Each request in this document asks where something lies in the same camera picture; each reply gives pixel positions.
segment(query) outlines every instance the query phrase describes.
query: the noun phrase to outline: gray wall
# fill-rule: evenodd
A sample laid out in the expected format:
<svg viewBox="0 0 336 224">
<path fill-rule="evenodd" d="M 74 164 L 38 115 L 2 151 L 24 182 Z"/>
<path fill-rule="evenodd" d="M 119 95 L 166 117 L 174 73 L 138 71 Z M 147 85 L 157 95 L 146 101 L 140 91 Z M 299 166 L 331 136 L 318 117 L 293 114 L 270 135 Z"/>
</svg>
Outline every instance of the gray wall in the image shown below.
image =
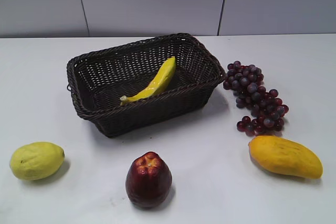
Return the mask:
<svg viewBox="0 0 336 224">
<path fill-rule="evenodd" d="M 336 0 L 225 0 L 221 20 L 222 3 L 0 0 L 0 38 L 336 33 Z"/>
<path fill-rule="evenodd" d="M 0 37 L 88 36 L 80 0 L 0 0 Z"/>
<path fill-rule="evenodd" d="M 225 0 L 220 35 L 336 32 L 336 0 Z"/>
<path fill-rule="evenodd" d="M 223 0 L 83 0 L 90 35 L 216 35 Z"/>
</svg>

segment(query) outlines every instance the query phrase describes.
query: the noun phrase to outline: wicker basket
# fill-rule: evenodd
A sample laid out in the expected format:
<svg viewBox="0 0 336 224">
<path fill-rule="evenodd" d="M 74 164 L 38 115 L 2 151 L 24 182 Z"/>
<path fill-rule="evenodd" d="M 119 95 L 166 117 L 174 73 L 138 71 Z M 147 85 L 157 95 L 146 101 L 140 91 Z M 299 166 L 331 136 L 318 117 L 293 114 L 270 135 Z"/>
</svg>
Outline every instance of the wicker basket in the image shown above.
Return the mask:
<svg viewBox="0 0 336 224">
<path fill-rule="evenodd" d="M 165 92 L 120 105 L 121 96 L 144 89 L 172 56 L 176 73 Z M 172 34 L 77 56 L 67 75 L 78 116 L 114 137 L 203 107 L 225 72 L 196 38 Z"/>
</svg>

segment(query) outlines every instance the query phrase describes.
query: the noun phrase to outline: yellow mango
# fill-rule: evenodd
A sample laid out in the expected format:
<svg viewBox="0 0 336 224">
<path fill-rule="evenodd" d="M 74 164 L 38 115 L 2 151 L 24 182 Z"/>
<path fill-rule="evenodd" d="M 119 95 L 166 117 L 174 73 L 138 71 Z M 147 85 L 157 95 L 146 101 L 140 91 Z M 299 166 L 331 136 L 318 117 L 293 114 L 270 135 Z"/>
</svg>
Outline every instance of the yellow mango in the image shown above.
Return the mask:
<svg viewBox="0 0 336 224">
<path fill-rule="evenodd" d="M 277 136 L 257 136 L 248 146 L 251 157 L 270 172 L 303 178 L 322 176 L 317 155 L 299 143 Z"/>
</svg>

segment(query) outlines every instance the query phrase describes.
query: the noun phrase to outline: apple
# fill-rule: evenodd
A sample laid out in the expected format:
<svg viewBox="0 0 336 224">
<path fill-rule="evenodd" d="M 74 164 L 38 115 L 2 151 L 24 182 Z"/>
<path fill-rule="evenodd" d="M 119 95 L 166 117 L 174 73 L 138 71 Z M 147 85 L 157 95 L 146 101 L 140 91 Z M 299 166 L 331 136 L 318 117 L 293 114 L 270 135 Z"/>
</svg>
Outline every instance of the apple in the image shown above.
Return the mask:
<svg viewBox="0 0 336 224">
<path fill-rule="evenodd" d="M 165 200 L 172 180 L 168 166 L 159 155 L 147 152 L 133 161 L 126 177 L 126 192 L 136 206 L 153 208 Z"/>
</svg>

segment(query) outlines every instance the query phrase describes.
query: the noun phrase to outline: yellow banana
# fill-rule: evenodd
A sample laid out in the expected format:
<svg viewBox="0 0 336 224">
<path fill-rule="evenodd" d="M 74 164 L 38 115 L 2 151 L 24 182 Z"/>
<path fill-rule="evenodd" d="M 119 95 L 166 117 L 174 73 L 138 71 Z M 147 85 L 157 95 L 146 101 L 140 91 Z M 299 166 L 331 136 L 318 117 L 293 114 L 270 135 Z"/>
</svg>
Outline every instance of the yellow banana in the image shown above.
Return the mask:
<svg viewBox="0 0 336 224">
<path fill-rule="evenodd" d="M 176 59 L 175 57 L 169 58 L 162 64 L 154 79 L 145 89 L 132 97 L 126 97 L 125 95 L 123 95 L 120 98 L 121 105 L 125 105 L 130 102 L 135 102 L 139 99 L 144 99 L 152 95 L 162 93 L 167 88 L 168 84 L 173 78 L 175 70 Z"/>
</svg>

